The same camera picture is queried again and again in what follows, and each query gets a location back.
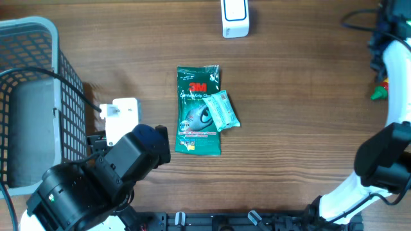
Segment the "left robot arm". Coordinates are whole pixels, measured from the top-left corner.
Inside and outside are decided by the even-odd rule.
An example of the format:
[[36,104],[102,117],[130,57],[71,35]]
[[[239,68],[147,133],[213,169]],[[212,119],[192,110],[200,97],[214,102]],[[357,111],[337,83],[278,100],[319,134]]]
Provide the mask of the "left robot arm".
[[117,215],[125,230],[142,230],[129,205],[134,186],[170,160],[167,128],[139,124],[107,152],[48,169],[26,202],[27,216],[44,230],[89,230]]

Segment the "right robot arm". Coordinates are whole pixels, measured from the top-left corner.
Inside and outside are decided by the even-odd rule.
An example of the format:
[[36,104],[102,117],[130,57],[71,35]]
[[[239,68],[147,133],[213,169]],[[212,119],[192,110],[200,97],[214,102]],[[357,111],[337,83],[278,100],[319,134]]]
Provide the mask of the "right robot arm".
[[395,206],[410,190],[410,19],[399,19],[393,40],[384,49],[389,80],[386,126],[365,141],[354,159],[354,171],[318,204],[318,229],[346,225],[375,201]]

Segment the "red sriracha sauce bottle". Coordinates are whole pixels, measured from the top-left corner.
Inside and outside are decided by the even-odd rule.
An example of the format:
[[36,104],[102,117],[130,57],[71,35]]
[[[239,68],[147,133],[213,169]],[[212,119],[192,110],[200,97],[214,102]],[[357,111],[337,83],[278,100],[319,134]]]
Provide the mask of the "red sriracha sauce bottle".
[[389,80],[386,78],[379,85],[374,88],[374,92],[371,95],[371,100],[387,99],[389,95]]

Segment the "green 3M gloves package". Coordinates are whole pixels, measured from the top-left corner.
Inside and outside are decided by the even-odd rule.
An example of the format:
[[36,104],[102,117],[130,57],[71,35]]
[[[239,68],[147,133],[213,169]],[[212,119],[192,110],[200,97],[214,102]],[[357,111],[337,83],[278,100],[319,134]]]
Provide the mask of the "green 3M gloves package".
[[204,99],[220,91],[220,67],[177,67],[178,118],[175,151],[219,156],[220,133]]

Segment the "white wet wipes pack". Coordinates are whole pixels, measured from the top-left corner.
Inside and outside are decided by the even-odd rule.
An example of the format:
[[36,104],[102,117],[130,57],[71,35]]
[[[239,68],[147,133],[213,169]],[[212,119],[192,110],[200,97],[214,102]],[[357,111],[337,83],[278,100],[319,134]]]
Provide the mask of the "white wet wipes pack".
[[211,113],[211,117],[213,118],[218,132],[241,126],[226,90],[212,94],[209,97],[204,98],[203,101]]

